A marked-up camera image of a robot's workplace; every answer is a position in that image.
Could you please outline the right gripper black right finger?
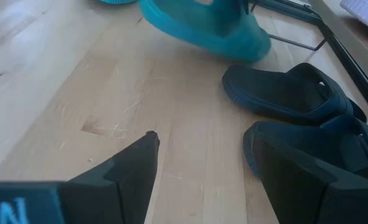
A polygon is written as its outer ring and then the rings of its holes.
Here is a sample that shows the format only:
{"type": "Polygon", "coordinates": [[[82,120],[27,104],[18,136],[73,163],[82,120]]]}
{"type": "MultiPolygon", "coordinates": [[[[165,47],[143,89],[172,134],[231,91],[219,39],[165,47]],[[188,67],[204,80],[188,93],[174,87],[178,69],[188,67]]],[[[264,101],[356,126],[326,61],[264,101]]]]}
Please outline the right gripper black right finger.
{"type": "Polygon", "coordinates": [[[368,224],[368,177],[263,136],[253,156],[280,224],[368,224]]]}

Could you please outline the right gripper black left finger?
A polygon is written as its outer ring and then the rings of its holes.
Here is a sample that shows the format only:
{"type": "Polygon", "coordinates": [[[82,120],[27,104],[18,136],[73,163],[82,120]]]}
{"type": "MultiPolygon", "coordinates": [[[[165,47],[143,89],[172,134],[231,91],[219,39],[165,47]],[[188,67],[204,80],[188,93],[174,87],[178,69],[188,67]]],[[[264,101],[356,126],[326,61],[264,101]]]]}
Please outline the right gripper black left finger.
{"type": "Polygon", "coordinates": [[[59,189],[66,224],[144,224],[158,168],[158,134],[143,137],[59,189]]]}

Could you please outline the green slide sandal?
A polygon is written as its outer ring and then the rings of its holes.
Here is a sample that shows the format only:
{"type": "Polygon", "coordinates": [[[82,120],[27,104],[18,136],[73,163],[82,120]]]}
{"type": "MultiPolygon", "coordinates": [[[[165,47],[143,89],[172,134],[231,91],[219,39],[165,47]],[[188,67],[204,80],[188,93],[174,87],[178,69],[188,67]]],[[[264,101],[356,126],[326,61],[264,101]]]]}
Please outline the green slide sandal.
{"type": "Polygon", "coordinates": [[[248,0],[140,0],[139,7],[155,28],[214,54],[257,62],[271,49],[248,0]]]}
{"type": "Polygon", "coordinates": [[[104,2],[106,4],[119,5],[119,4],[131,4],[131,3],[134,3],[138,0],[99,0],[99,1],[104,2]]]}

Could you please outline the wooden shelf black metal frame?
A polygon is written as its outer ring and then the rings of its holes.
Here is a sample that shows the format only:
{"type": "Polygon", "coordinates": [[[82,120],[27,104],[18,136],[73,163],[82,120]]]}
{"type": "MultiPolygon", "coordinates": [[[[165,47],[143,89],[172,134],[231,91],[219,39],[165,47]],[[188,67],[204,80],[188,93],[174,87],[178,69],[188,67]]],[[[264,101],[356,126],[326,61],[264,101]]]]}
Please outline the wooden shelf black metal frame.
{"type": "Polygon", "coordinates": [[[366,73],[358,65],[347,47],[344,46],[343,41],[339,39],[311,5],[296,3],[292,0],[246,0],[246,2],[253,4],[251,11],[260,6],[316,26],[324,37],[321,43],[327,42],[329,44],[368,104],[368,78],[366,73]]]}

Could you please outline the black slide sandal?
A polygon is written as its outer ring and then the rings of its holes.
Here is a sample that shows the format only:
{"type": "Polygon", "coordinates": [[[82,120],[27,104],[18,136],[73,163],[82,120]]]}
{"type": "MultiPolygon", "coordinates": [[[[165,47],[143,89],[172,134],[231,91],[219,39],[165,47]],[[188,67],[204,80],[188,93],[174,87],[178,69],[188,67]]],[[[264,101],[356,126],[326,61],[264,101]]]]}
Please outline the black slide sandal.
{"type": "Polygon", "coordinates": [[[243,152],[256,176],[260,174],[253,150],[260,134],[338,168],[368,177],[368,124],[355,116],[340,115],[319,126],[277,121],[254,123],[243,134],[243,152]]]}
{"type": "Polygon", "coordinates": [[[287,72],[232,65],[222,76],[222,85],[241,107],[289,123],[319,125],[342,114],[367,121],[339,84],[310,63],[287,72]]]}

